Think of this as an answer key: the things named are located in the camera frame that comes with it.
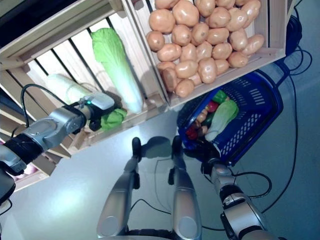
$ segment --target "wooden slat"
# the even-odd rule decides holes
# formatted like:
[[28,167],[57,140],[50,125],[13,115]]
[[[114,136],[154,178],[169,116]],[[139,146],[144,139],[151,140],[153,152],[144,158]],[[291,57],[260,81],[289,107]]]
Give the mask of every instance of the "wooden slat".
[[[19,105],[19,107],[21,107],[21,86],[6,71],[0,72],[0,87],[17,105]],[[28,94],[25,95],[24,102],[27,106],[26,112],[33,120],[47,116],[46,112],[43,111]]]
[[18,68],[25,65],[25,63],[17,56],[0,57],[0,71]]
[[19,179],[15,182],[15,190],[17,192],[21,189],[24,189],[32,184],[35,184],[43,179],[48,178],[49,176],[42,171],[36,171],[33,174],[27,175],[26,177]]
[[12,110],[10,107],[7,107],[2,103],[0,103],[0,115],[15,121],[17,124],[25,124],[25,118],[22,114]]
[[[22,86],[35,83],[20,67],[10,69],[10,72]],[[56,109],[56,106],[47,98],[43,90],[36,87],[30,87],[27,91],[41,104],[47,113],[51,113]]]
[[261,2],[260,13],[258,17],[254,20],[254,33],[262,34],[264,36],[265,48],[269,47],[269,28],[268,28],[268,1],[263,0]]
[[287,4],[287,16],[286,16],[286,24],[288,25],[288,22],[290,20],[290,16],[292,15],[292,12],[294,11],[294,7],[296,5],[296,0],[288,0]]
[[61,160],[61,158],[62,157],[60,157],[60,156],[57,156],[57,155],[55,155],[55,154],[52,154],[52,153],[50,153],[50,152],[45,152],[45,153],[43,153],[43,155],[45,155],[50,161],[52,161],[55,165],[57,165],[59,162],[60,162],[60,160]]
[[74,22],[71,25],[68,25],[60,31],[53,31],[50,33],[51,37],[43,39],[37,45],[34,45],[31,49],[26,52],[18,52],[16,55],[21,56],[21,59],[24,62],[29,62],[46,51],[54,48],[55,46],[63,43],[65,40],[71,38],[72,36],[82,32],[93,24],[101,21],[107,16],[114,14],[115,11],[111,8],[108,1],[104,0],[101,4],[102,6],[98,7],[96,10],[91,12],[88,15],[84,15],[83,18]]
[[270,47],[286,48],[287,0],[269,0]]
[[33,160],[32,164],[48,176],[50,176],[56,168],[56,165],[53,162],[49,161],[49,159],[43,155],[40,155],[35,160]]
[[[37,65],[35,61],[31,61],[28,63],[28,71],[25,71],[26,74],[32,79],[35,84],[46,86],[47,75],[42,71],[42,69]],[[47,92],[43,92],[46,97],[54,104],[56,108],[62,106],[61,102],[55,99]]]
[[95,12],[107,5],[109,4],[105,0],[78,0],[4,46],[0,49],[0,54],[3,57],[20,56],[70,26],[77,25],[77,28],[80,28],[85,24],[84,19],[88,20],[87,16],[95,15]]
[[234,79],[237,79],[245,74],[252,72],[253,70],[259,69],[265,65],[268,65],[278,59],[281,59],[285,56],[283,51],[280,52],[282,54],[276,54],[269,57],[258,57],[253,56],[250,63],[242,68],[230,68],[228,72],[224,73],[223,75],[219,76],[213,83],[211,84],[202,84],[195,88],[195,90],[187,97],[181,98],[176,95],[171,96],[170,107],[174,108],[180,104],[186,103],[196,97],[203,95],[215,88],[218,88],[226,83],[231,82]]
[[[12,131],[18,127],[20,124],[11,120],[10,118],[0,114],[0,133],[5,134],[7,136],[11,136]],[[15,131],[15,136],[19,133],[21,133],[24,129],[26,129],[24,126],[19,127]]]

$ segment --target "silver robot arm segment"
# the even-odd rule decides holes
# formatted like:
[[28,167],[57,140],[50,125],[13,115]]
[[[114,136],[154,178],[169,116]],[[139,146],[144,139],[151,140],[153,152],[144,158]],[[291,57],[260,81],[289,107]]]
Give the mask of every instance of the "silver robot arm segment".
[[220,215],[226,234],[231,240],[277,240],[267,231],[262,214],[242,192],[231,170],[218,159],[211,160],[211,182],[220,196]]
[[113,111],[114,100],[102,92],[92,93],[72,105],[53,111],[48,117],[35,121],[19,135],[0,145],[0,204],[13,193],[15,183],[6,173],[17,176],[27,164],[50,148],[58,146],[70,133],[77,133]]

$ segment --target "black cable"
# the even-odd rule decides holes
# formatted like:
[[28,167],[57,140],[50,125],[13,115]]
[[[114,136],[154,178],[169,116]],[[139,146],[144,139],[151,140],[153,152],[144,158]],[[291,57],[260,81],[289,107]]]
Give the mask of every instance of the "black cable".
[[205,179],[209,181],[209,183],[213,184],[212,181],[205,174],[203,174],[203,176],[205,177]]
[[290,72],[291,71],[294,71],[294,70],[297,70],[298,68],[300,68],[301,67],[301,65],[302,65],[302,63],[304,62],[304,52],[302,51],[302,49],[301,49],[301,47],[298,45],[297,46],[298,48],[299,48],[299,50],[295,50],[295,51],[293,51],[293,53],[295,53],[295,52],[300,52],[301,53],[301,61],[300,61],[300,63],[299,63],[299,65],[298,66],[296,66],[295,68],[292,68],[292,69],[289,69],[290,70]]
[[261,173],[261,172],[257,172],[257,171],[246,171],[246,172],[242,172],[242,173],[237,173],[237,174],[232,174],[234,177],[240,177],[240,176],[243,176],[243,175],[258,175],[258,176],[261,176],[261,177],[264,177],[267,181],[268,181],[268,189],[262,193],[262,194],[259,194],[259,195],[254,195],[254,196],[248,196],[249,198],[251,199],[258,199],[258,198],[263,198],[265,196],[267,196],[270,192],[271,192],[271,189],[272,189],[272,182],[271,182],[271,179]]
[[[288,69],[287,65],[285,65],[284,62],[277,62],[276,63],[281,69],[283,69],[283,72],[286,72],[286,69]],[[293,163],[292,163],[292,169],[290,173],[290,177],[284,187],[284,189],[281,191],[281,193],[278,195],[278,197],[266,208],[264,209],[261,213],[265,213],[268,211],[270,208],[272,208],[278,200],[281,198],[281,196],[286,192],[287,188],[289,187],[291,180],[294,176],[295,168],[296,168],[296,162],[297,162],[297,149],[298,149],[298,137],[299,137],[299,128],[298,128],[298,111],[297,111],[297,92],[296,92],[296,86],[295,83],[291,77],[291,75],[288,75],[290,78],[292,87],[293,87],[293,96],[294,96],[294,126],[295,126],[295,143],[294,143],[294,157],[293,157]]]
[[[145,204],[147,204],[150,208],[152,208],[153,210],[156,210],[158,212],[161,212],[161,213],[164,213],[164,214],[168,214],[168,215],[171,215],[170,212],[167,212],[167,211],[163,211],[163,210],[160,210],[154,206],[152,206],[150,203],[148,203],[146,200],[140,198],[138,199],[137,201],[134,202],[134,204],[132,205],[131,209],[130,209],[130,212],[132,211],[132,209],[134,209],[134,207],[137,205],[138,202],[144,202]],[[225,229],[220,229],[220,228],[212,228],[212,227],[208,227],[208,226],[202,226],[204,229],[208,229],[208,230],[212,230],[212,231],[224,231]]]
[[132,207],[131,207],[131,209],[130,209],[130,212],[131,212],[132,209],[135,207],[135,205],[136,205],[138,202],[140,202],[140,201],[144,202],[144,203],[147,204],[150,208],[152,208],[152,209],[154,209],[154,210],[156,210],[156,211],[158,211],[158,212],[171,215],[171,213],[168,212],[168,211],[163,211],[163,210],[160,210],[160,209],[158,209],[158,208],[155,208],[154,206],[151,206],[146,200],[144,200],[144,199],[142,199],[142,198],[140,198],[140,199],[138,199],[137,201],[135,201],[135,203],[132,205]]
[[18,126],[16,126],[13,130],[12,130],[12,133],[11,133],[11,137],[10,138],[13,138],[15,136],[15,132],[22,126],[26,126],[25,124],[19,124]]
[[312,57],[311,53],[310,53],[309,51],[306,51],[306,50],[303,50],[303,49],[301,49],[301,52],[302,52],[302,54],[303,54],[303,53],[306,53],[306,54],[309,55],[309,57],[310,57],[310,62],[309,62],[309,64],[308,64],[308,66],[307,66],[303,71],[300,71],[300,72],[298,72],[298,73],[290,73],[291,76],[297,76],[297,75],[303,74],[303,73],[306,72],[306,71],[311,67],[311,65],[312,65],[313,57]]
[[5,210],[5,211],[3,211],[2,213],[0,213],[0,216],[1,215],[3,215],[3,214],[5,214],[6,212],[8,212],[11,208],[12,208],[12,201],[10,200],[10,199],[8,199],[8,202],[9,202],[9,204],[10,204],[10,206],[8,207],[8,209],[7,210]]
[[302,0],[300,0],[296,5],[294,5],[294,7],[298,7],[298,5],[302,2]]
[[30,84],[25,85],[21,90],[20,101],[21,101],[21,106],[22,106],[23,115],[24,115],[24,119],[25,119],[25,126],[27,128],[29,127],[29,119],[28,119],[28,114],[27,114],[26,105],[25,105],[25,92],[29,87],[36,87],[36,88],[42,89],[42,90],[46,91],[48,94],[52,95],[55,99],[57,99],[63,105],[68,105],[63,100],[61,100],[58,96],[56,96],[53,92],[51,92],[50,90],[46,89],[43,86],[40,86],[40,85],[34,84],[34,83],[30,83]]
[[202,226],[204,229],[208,229],[211,231],[225,231],[225,229],[221,229],[221,228],[212,228],[212,227],[208,227],[208,226]]

